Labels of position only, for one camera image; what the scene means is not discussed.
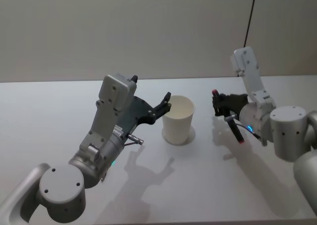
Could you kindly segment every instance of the white wall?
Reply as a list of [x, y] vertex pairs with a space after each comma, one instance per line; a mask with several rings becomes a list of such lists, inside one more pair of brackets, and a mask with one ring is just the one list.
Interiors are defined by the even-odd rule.
[[0, 82], [233, 76], [252, 0], [0, 0]]
[[317, 74], [317, 1], [256, 0], [247, 45], [262, 75]]

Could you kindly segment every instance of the white table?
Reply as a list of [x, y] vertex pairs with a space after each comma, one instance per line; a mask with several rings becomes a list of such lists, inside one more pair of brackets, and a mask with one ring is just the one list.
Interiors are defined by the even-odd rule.
[[[317, 76], [263, 77], [278, 106], [317, 109]], [[95, 115], [101, 81], [0, 84], [0, 202], [42, 162], [65, 164], [78, 150]], [[84, 214], [72, 224], [249, 221], [315, 218], [292, 164], [248, 132], [239, 145], [214, 118], [211, 90], [245, 93], [241, 78], [140, 80], [136, 94], [152, 106], [167, 91], [196, 105], [188, 145], [161, 137], [162, 121], [134, 134], [144, 147], [125, 148], [104, 183], [86, 190]], [[33, 225], [58, 224], [40, 206]]]

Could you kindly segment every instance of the robotic arm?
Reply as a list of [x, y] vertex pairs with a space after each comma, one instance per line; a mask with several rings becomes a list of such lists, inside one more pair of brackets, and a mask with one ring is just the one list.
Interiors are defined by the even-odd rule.
[[[108, 168], [124, 146], [143, 144], [132, 135], [142, 123], [154, 124], [169, 112], [168, 92], [162, 102], [152, 108], [134, 96], [138, 77], [122, 75], [104, 78], [97, 112], [91, 129], [68, 165], [50, 168], [41, 164], [20, 182], [0, 205], [0, 224], [26, 225], [39, 204], [59, 223], [69, 223], [85, 210], [85, 189], [103, 181]], [[130, 139], [133, 143], [125, 144]]]
[[297, 106], [276, 108], [275, 102], [265, 90], [260, 78], [259, 65], [252, 48], [234, 51], [233, 68], [244, 81], [247, 95], [219, 94], [212, 92], [215, 116], [223, 115], [237, 140], [243, 137], [237, 125], [248, 129], [261, 140], [274, 143], [275, 154], [288, 162], [294, 162], [294, 177], [317, 215], [317, 111], [306, 113]]

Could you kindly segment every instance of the white paper cup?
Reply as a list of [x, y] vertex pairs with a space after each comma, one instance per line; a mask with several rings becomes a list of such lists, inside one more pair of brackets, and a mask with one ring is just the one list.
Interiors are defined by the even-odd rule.
[[170, 97], [170, 111], [163, 116], [163, 137], [173, 145], [186, 141], [195, 111], [194, 103], [181, 95]]

